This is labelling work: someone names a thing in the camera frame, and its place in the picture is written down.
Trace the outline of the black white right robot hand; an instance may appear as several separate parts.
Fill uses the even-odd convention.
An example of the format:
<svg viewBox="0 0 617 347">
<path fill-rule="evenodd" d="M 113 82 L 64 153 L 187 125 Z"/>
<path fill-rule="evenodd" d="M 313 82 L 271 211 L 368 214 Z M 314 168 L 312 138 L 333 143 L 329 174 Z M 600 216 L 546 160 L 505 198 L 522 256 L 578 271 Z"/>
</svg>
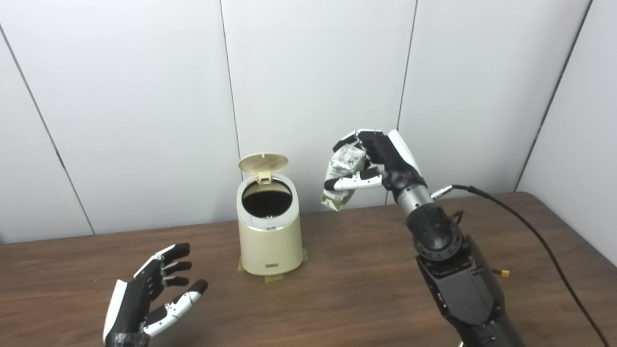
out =
<svg viewBox="0 0 617 347">
<path fill-rule="evenodd" d="M 414 194 L 419 200 L 432 200 L 419 166 L 397 130 L 359 129 L 339 140 L 334 150 L 345 145 L 364 152 L 367 163 L 361 171 L 324 182 L 326 191 L 355 191 L 370 187 L 384 187 L 392 192 L 398 203 L 405 195 Z"/>
</svg>

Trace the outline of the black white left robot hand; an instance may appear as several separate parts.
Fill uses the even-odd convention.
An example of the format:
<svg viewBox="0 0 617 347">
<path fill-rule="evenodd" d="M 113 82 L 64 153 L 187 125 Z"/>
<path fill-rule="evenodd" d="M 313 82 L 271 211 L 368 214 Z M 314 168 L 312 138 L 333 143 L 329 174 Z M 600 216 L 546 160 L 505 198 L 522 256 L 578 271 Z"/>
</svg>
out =
<svg viewBox="0 0 617 347">
<path fill-rule="evenodd" d="M 182 261 L 190 252 L 188 242 L 172 244 L 153 254 L 130 281 L 115 282 L 102 332 L 106 347 L 147 347 L 202 298 L 209 284 L 198 279 L 172 301 L 151 309 L 166 288 L 188 285 L 188 278 L 175 273 L 192 268 L 192 262 Z"/>
</svg>

